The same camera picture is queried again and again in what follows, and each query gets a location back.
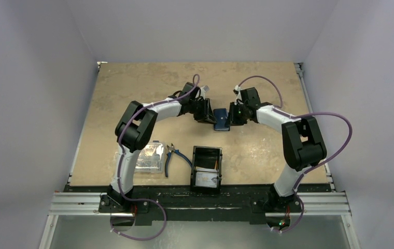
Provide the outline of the blue leather card holder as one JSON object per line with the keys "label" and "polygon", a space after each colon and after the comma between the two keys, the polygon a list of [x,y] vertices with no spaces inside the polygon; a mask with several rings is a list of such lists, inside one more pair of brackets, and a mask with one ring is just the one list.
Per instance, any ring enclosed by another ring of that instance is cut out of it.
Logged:
{"label": "blue leather card holder", "polygon": [[230,131],[230,124],[228,119],[228,110],[226,108],[217,108],[213,110],[216,123],[213,128],[214,131],[227,132]]}

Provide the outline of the black plastic card box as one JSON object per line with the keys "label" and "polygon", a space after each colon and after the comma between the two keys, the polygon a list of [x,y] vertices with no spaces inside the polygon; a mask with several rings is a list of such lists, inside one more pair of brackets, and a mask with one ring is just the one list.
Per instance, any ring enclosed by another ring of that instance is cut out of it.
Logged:
{"label": "black plastic card box", "polygon": [[222,148],[194,146],[190,191],[208,195],[220,193],[222,181]]}

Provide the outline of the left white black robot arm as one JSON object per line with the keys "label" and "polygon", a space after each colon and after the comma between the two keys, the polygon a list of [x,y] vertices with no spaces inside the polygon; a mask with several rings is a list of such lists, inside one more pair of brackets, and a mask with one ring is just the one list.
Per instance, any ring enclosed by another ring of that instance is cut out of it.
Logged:
{"label": "left white black robot arm", "polygon": [[206,97],[208,90],[208,86],[188,82],[182,90],[164,100],[146,104],[132,101],[128,105],[115,128],[116,171],[100,205],[101,211],[110,207],[113,211],[128,212],[137,206],[137,201],[145,201],[132,196],[134,173],[139,154],[151,141],[156,122],[191,113],[198,122],[215,123],[210,100]]}

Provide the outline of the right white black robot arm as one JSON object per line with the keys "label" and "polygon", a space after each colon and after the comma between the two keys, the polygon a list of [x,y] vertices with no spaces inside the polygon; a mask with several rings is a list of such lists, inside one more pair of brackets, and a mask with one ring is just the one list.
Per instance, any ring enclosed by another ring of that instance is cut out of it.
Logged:
{"label": "right white black robot arm", "polygon": [[269,102],[262,102],[256,88],[236,86],[233,92],[236,100],[230,103],[229,125],[242,126],[250,120],[282,135],[286,164],[270,186],[267,198],[257,204],[265,212],[283,212],[295,200],[304,175],[327,156],[318,122],[313,116],[295,117]]}

